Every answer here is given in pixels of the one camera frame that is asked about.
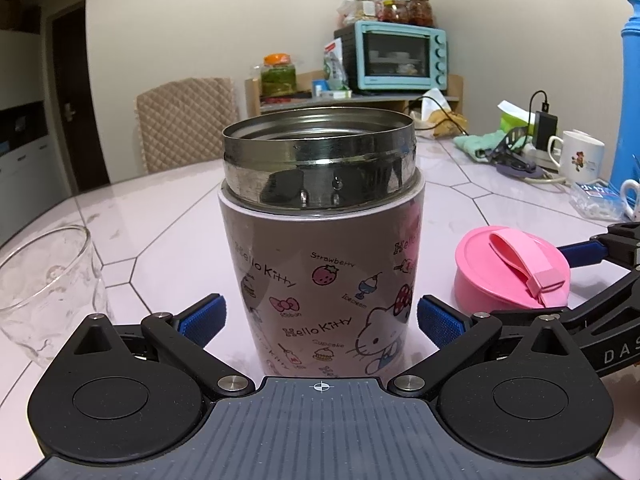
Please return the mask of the white cartoon mug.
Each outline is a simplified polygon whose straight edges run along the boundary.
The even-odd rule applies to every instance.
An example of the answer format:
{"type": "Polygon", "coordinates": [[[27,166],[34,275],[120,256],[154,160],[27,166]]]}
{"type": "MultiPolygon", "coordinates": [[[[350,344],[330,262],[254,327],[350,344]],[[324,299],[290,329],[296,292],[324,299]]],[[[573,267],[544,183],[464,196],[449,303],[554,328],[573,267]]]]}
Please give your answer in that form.
{"type": "Polygon", "coordinates": [[[565,130],[562,136],[550,136],[547,148],[559,175],[569,184],[592,183],[600,177],[605,144],[594,136],[565,130]]]}

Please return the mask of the green cloth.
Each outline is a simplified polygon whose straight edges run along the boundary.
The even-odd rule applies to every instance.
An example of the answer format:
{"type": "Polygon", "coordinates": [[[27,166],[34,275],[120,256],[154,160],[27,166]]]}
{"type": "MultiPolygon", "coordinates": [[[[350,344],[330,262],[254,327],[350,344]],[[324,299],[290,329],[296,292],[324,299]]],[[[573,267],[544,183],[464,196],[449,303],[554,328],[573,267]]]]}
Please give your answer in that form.
{"type": "Polygon", "coordinates": [[[503,130],[486,133],[482,136],[456,136],[454,146],[467,154],[474,162],[489,162],[489,156],[506,137],[503,130]]]}

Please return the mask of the blue thermos flask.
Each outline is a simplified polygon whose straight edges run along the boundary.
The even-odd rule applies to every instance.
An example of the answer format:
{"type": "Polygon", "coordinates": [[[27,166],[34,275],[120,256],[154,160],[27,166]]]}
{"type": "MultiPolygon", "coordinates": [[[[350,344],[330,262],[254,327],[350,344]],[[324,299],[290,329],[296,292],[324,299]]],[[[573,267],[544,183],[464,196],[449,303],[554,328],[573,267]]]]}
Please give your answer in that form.
{"type": "Polygon", "coordinates": [[[610,183],[616,191],[626,180],[639,177],[640,11],[639,0],[628,2],[632,14],[620,32],[623,44],[622,105],[610,177],[610,183]]]}

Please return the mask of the gold lid glass jar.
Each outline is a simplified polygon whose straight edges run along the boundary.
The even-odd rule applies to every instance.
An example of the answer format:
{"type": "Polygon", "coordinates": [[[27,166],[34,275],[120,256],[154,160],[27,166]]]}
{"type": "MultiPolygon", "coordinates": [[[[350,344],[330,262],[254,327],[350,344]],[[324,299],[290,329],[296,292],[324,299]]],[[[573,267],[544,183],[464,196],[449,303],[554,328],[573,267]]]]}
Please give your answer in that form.
{"type": "Polygon", "coordinates": [[[352,0],[352,8],[347,15],[347,23],[376,21],[376,0],[352,0]]]}

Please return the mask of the wooden side shelf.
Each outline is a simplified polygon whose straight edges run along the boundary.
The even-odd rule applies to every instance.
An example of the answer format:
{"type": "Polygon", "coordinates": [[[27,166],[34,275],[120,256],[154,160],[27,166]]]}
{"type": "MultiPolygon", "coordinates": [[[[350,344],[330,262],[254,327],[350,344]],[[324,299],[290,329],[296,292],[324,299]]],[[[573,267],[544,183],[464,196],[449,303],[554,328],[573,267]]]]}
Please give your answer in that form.
{"type": "Polygon", "coordinates": [[[297,110],[298,108],[325,107],[325,106],[356,106],[382,108],[382,110],[396,110],[396,112],[408,113],[409,110],[418,108],[419,92],[374,92],[370,94],[338,92],[336,98],[333,94],[328,96],[313,96],[311,84],[319,80],[323,75],[321,70],[301,73],[296,76],[296,96],[284,98],[263,98],[262,86],[257,76],[251,76],[244,81],[244,99],[246,104],[246,116],[255,117],[280,110],[297,110]]]}

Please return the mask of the clear glass bowl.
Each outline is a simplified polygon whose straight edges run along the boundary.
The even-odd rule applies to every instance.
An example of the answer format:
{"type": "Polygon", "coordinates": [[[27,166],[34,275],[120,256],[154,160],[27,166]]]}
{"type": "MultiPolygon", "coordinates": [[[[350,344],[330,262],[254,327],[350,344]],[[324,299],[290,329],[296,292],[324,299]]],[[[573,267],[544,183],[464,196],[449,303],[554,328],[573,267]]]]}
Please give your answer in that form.
{"type": "Polygon", "coordinates": [[[82,320],[113,314],[90,231],[71,224],[39,234],[1,263],[1,331],[47,367],[82,320]]]}

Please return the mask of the pink jar lid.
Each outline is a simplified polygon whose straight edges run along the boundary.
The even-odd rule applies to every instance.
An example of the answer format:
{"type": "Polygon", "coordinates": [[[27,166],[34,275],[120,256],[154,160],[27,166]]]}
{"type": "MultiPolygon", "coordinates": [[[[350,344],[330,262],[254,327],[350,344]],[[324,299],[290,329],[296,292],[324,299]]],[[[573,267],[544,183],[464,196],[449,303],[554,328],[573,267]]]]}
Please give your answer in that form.
{"type": "Polygon", "coordinates": [[[465,234],[454,258],[454,296],[464,313],[568,305],[570,265],[558,248],[538,236],[484,226],[465,234]]]}

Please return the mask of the green white snack bag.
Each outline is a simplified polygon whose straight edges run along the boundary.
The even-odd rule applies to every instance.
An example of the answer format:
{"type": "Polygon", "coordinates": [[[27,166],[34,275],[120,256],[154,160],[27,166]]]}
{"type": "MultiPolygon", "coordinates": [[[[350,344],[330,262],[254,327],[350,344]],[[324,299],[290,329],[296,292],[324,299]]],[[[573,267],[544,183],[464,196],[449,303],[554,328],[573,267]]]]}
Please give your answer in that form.
{"type": "Polygon", "coordinates": [[[323,69],[330,90],[348,90],[348,76],[344,69],[341,38],[334,39],[324,47],[323,69]]]}

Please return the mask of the white grey cabinet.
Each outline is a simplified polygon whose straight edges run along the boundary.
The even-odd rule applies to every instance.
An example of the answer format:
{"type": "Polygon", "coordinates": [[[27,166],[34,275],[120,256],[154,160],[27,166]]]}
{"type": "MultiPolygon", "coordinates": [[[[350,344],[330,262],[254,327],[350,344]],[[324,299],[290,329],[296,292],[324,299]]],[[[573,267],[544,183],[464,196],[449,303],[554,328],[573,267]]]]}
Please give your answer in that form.
{"type": "Polygon", "coordinates": [[[40,7],[1,0],[1,240],[64,195],[44,110],[40,7]]]}

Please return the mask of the black power adapter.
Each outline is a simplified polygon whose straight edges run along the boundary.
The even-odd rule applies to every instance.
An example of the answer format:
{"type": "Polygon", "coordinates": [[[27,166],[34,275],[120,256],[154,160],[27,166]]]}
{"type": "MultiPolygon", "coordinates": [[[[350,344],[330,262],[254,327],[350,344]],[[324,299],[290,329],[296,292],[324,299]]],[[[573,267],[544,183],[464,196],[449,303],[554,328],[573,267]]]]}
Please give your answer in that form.
{"type": "Polygon", "coordinates": [[[550,113],[548,94],[544,90],[536,90],[529,98],[527,125],[534,148],[545,151],[548,148],[549,139],[555,136],[558,130],[558,118],[550,113]],[[534,101],[537,96],[542,97],[541,106],[539,110],[534,110],[534,101]]]}

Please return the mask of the Hello Kitty thermos jar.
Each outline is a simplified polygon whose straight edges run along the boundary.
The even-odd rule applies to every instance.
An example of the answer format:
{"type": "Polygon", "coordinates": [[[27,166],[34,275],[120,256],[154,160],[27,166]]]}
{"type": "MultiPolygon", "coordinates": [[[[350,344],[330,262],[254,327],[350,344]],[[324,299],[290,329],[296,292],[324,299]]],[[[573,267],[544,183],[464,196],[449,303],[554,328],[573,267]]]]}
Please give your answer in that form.
{"type": "Polygon", "coordinates": [[[270,375],[395,375],[404,360],[425,182],[412,119],[330,106],[224,130],[219,201],[270,375]]]}

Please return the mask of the orange lid pickle jar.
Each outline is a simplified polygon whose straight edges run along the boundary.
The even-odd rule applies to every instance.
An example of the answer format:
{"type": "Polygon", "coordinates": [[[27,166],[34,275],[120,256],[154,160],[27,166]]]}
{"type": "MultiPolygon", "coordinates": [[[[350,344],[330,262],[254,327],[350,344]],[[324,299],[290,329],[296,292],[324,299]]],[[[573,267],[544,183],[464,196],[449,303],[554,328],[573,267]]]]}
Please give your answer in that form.
{"type": "Polygon", "coordinates": [[[264,99],[292,96],[297,91],[296,68],[286,53],[273,53],[264,57],[260,69],[260,86],[264,99]]]}

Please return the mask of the teal toaster oven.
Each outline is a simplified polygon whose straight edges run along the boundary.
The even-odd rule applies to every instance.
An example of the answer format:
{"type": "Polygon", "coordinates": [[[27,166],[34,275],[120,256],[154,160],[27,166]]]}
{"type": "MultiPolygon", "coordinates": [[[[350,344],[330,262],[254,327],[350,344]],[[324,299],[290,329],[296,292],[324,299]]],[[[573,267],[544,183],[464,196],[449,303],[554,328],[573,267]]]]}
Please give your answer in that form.
{"type": "Polygon", "coordinates": [[[337,29],[348,86],[357,92],[425,91],[448,87],[444,30],[358,21],[337,29]]]}

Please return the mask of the red chili jar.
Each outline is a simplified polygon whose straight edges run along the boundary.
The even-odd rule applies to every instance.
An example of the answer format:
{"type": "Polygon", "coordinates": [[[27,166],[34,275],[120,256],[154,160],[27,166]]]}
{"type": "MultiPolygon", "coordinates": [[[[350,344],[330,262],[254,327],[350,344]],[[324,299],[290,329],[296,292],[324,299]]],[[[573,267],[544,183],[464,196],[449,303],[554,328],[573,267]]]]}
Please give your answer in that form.
{"type": "Polygon", "coordinates": [[[434,14],[430,0],[408,1],[409,23],[414,26],[433,27],[434,14]]]}
{"type": "Polygon", "coordinates": [[[409,14],[402,0],[384,0],[378,19],[385,23],[408,24],[409,14]]]}

